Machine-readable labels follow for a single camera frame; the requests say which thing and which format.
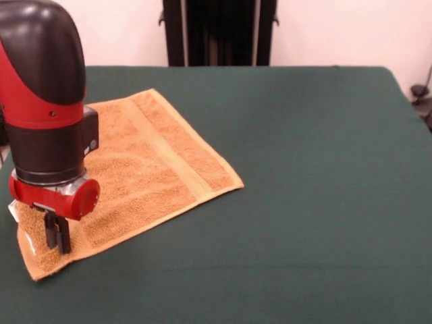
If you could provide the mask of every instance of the black object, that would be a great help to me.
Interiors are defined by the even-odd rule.
[[[69,223],[66,219],[48,211],[45,213],[45,233],[49,248],[58,246],[60,254],[70,253]]]
[[[428,85],[431,81],[432,76],[432,65],[429,68],[429,73],[427,75],[427,79],[425,84],[415,84],[411,87],[411,94],[414,97],[414,101],[412,102],[413,105],[419,105],[421,101],[429,94],[429,88]]]
[[[169,66],[269,65],[276,7],[277,0],[163,0]]]

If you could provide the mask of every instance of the red robot arm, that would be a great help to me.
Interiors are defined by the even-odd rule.
[[[47,244],[71,250],[66,219],[99,199],[84,157],[99,147],[97,112],[84,106],[86,73],[78,31],[48,0],[0,1],[0,102],[15,169],[11,195],[44,211]]]

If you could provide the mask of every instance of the green table surface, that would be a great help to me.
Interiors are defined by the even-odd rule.
[[[88,103],[147,88],[245,188],[34,283],[9,158],[1,324],[432,322],[432,142],[388,70],[88,68]]]

